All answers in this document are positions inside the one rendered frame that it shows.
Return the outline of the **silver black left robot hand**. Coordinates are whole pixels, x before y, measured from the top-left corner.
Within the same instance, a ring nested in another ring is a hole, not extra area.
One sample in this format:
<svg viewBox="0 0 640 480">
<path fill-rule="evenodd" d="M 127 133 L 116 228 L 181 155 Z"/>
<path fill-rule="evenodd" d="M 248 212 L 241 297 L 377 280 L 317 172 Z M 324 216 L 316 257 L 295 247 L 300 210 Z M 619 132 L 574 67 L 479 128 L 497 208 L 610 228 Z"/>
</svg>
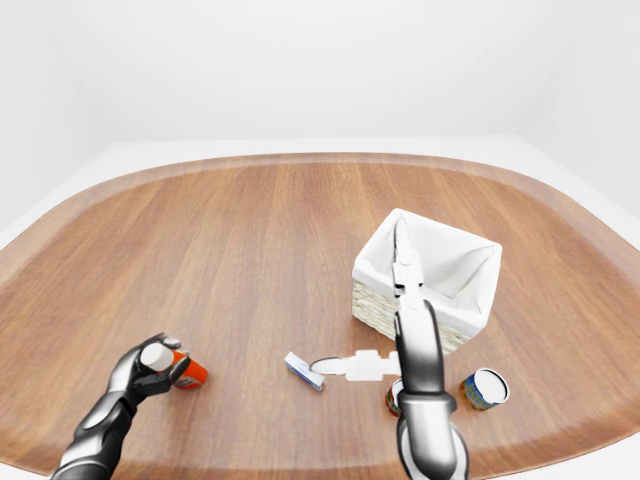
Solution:
<svg viewBox="0 0 640 480">
<path fill-rule="evenodd" d="M 191 358 L 186 354 L 175 364 L 171 361 L 167 368 L 157 373 L 140 361 L 144 348 L 152 344 L 160 344 L 175 351 L 181 347 L 178 339 L 159 333 L 129 350 L 116 363 L 111 373 L 107 391 L 116 392 L 131 407 L 137 407 L 149 396 L 168 392 L 191 364 Z"/>
</svg>

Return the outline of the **wicker basket with white liner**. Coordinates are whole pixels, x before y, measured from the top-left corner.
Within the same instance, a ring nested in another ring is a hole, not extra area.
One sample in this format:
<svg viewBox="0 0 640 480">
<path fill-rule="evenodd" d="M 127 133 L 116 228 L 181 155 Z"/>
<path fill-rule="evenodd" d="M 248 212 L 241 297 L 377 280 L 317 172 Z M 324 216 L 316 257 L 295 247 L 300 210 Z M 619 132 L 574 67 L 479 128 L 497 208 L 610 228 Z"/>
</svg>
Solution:
<svg viewBox="0 0 640 480">
<path fill-rule="evenodd" d="M 415 213 L 393 209 L 356 256 L 352 270 L 352 315 L 394 339 L 392 261 L 394 227 L 406 221 L 433 306 L 442 351 L 448 355 L 487 325 L 501 266 L 502 246 Z"/>
</svg>

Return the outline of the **small white and blue box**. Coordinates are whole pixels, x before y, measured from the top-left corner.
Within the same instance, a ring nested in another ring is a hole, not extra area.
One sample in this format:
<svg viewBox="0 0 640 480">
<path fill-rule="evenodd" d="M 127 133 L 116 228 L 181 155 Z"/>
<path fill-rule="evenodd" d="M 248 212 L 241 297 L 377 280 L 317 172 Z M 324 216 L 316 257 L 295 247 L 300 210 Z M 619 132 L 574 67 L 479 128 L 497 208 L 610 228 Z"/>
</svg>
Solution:
<svg viewBox="0 0 640 480">
<path fill-rule="evenodd" d="M 286 367 L 309 384 L 316 391 L 322 391 L 325 386 L 323 375 L 311 370 L 310 366 L 293 352 L 289 352 L 285 359 Z"/>
</svg>

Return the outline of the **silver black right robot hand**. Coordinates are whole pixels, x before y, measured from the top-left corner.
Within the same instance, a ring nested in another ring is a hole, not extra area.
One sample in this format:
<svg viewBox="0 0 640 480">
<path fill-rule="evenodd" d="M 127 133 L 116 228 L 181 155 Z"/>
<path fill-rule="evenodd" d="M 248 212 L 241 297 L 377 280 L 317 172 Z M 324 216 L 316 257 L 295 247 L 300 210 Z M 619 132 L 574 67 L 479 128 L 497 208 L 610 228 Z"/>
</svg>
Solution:
<svg viewBox="0 0 640 480">
<path fill-rule="evenodd" d="M 396 221 L 393 240 L 396 350 L 386 358 L 376 350 L 326 357 L 313 362 L 310 370 L 349 381 L 381 381 L 396 375 L 410 393 L 439 393 L 444 390 L 444 362 L 438 326 L 433 307 L 420 293 L 424 276 L 404 218 Z"/>
</svg>

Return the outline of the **orange ketchup bottle white cap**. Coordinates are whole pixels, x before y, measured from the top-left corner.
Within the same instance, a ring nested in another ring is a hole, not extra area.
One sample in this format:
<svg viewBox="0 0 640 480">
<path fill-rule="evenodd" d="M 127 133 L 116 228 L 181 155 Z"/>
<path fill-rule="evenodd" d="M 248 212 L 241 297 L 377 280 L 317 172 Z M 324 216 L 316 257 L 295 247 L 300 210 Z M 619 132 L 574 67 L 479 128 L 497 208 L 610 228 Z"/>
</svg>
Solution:
<svg viewBox="0 0 640 480">
<path fill-rule="evenodd" d="M 153 371 L 160 373 L 179 360 L 188 357 L 182 350 L 173 350 L 161 343 L 146 346 L 141 353 L 141 363 Z M 173 384 L 182 390 L 197 389 L 207 380 L 208 371 L 195 360 L 191 360 L 185 372 Z"/>
</svg>

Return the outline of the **red and green tin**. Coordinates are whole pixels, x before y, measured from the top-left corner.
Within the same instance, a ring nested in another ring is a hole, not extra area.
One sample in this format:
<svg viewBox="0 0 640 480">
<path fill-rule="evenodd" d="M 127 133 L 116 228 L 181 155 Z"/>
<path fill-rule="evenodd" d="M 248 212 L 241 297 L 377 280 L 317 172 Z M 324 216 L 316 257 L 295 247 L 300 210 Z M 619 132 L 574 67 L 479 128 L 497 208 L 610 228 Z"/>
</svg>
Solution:
<svg viewBox="0 0 640 480">
<path fill-rule="evenodd" d="M 403 390 L 403 388 L 404 388 L 403 381 L 401 378 L 399 378 L 395 380 L 393 384 L 390 386 L 385 397 L 385 404 L 388 410 L 391 412 L 391 414 L 394 415 L 395 417 L 400 417 L 402 414 L 402 409 L 399 404 L 398 395 Z"/>
</svg>

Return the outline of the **blue and yellow tin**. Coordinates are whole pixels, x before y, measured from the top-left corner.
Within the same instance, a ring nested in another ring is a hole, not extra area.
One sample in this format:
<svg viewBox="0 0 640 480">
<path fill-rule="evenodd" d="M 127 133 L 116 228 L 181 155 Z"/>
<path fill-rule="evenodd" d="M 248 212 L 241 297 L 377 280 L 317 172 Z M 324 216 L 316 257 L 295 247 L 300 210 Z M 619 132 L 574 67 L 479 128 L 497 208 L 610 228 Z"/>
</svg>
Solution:
<svg viewBox="0 0 640 480">
<path fill-rule="evenodd" d="M 467 404 L 486 411 L 505 403 L 510 397 L 506 380 L 495 370 L 479 368 L 460 383 L 461 394 Z"/>
</svg>

